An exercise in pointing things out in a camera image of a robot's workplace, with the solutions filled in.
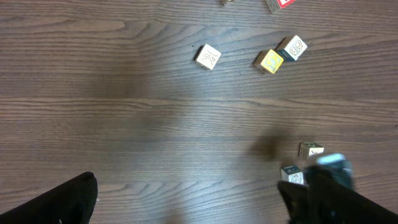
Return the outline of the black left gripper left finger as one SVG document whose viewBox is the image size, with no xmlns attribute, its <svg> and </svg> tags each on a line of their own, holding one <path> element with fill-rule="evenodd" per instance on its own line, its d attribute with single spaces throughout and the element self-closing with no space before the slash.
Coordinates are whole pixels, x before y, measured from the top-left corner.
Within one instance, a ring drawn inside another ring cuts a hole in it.
<svg viewBox="0 0 398 224">
<path fill-rule="evenodd" d="M 94 173 L 71 180 L 1 214 L 1 224 L 88 224 L 98 197 Z"/>
</svg>

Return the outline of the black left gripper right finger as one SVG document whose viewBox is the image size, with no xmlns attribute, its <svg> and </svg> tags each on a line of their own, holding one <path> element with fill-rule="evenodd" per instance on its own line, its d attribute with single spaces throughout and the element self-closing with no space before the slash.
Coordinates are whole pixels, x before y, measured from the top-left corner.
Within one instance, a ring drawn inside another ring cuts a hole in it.
<svg viewBox="0 0 398 224">
<path fill-rule="evenodd" d="M 315 174 L 308 185 L 310 223 L 391 223 L 397 214 L 334 181 Z"/>
</svg>

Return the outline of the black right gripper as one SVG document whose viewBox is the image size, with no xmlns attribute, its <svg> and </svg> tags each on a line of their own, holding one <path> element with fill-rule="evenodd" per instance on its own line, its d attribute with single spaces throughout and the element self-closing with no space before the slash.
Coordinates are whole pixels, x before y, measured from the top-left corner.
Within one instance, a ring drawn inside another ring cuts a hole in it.
<svg viewBox="0 0 398 224">
<path fill-rule="evenodd" d="M 304 178 L 309 184 L 315 174 L 325 171 L 337 183 L 348 189 L 354 189 L 353 168 L 343 154 L 337 152 L 322 153 L 310 156 L 304 169 Z M 289 213 L 289 224 L 309 224 L 309 202 L 307 185 L 294 184 L 281 180 L 277 184 L 279 193 Z"/>
</svg>

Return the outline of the blue-topped wooden letter block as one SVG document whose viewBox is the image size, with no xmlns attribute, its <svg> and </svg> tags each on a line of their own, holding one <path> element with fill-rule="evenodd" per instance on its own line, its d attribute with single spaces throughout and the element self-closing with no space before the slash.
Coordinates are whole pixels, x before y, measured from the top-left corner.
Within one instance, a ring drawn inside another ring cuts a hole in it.
<svg viewBox="0 0 398 224">
<path fill-rule="evenodd" d="M 281 179 L 294 184 L 304 184 L 303 172 L 295 165 L 282 167 L 280 170 Z"/>
</svg>

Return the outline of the green-sided wooden picture block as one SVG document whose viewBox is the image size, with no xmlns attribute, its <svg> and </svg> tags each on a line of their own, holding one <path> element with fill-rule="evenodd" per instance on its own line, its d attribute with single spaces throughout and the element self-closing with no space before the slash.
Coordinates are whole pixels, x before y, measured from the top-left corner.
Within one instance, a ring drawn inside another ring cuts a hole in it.
<svg viewBox="0 0 398 224">
<path fill-rule="evenodd" d="M 308 158 L 323 153 L 325 148 L 316 142 L 301 142 L 298 156 Z"/>
</svg>

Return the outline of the wooden block letter E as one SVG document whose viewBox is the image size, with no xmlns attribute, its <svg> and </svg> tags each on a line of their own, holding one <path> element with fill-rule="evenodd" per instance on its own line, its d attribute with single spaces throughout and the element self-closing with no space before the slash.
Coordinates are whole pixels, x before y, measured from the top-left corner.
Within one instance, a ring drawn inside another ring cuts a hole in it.
<svg viewBox="0 0 398 224">
<path fill-rule="evenodd" d="M 275 51 L 286 61 L 297 61 L 307 47 L 299 36 L 293 35 L 286 37 Z"/>
</svg>

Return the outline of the yellow-topped wooden block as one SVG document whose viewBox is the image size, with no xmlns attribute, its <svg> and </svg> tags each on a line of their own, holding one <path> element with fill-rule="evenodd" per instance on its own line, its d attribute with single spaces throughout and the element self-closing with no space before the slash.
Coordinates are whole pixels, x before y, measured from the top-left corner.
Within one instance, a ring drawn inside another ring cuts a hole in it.
<svg viewBox="0 0 398 224">
<path fill-rule="evenodd" d="M 275 74 L 284 59 L 274 50 L 263 50 L 254 62 L 254 66 L 263 72 Z"/>
</svg>

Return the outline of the plain wooden picture block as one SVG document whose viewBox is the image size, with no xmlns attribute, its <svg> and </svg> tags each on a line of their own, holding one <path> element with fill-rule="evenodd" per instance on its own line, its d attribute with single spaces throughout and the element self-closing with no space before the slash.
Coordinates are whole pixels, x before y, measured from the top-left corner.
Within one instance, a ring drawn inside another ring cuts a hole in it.
<svg viewBox="0 0 398 224">
<path fill-rule="evenodd" d="M 221 57 L 221 52 L 212 46 L 205 44 L 195 58 L 195 62 L 209 70 L 213 70 Z"/>
</svg>

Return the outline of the red block letter I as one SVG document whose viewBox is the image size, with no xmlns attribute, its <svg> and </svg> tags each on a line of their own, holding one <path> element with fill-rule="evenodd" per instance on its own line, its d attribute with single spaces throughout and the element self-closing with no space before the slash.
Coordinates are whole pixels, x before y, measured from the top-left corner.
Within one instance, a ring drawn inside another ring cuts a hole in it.
<svg viewBox="0 0 398 224">
<path fill-rule="evenodd" d="M 275 13 L 281 9 L 284 9 L 293 2 L 295 2 L 295 0 L 266 0 L 271 13 Z"/>
</svg>

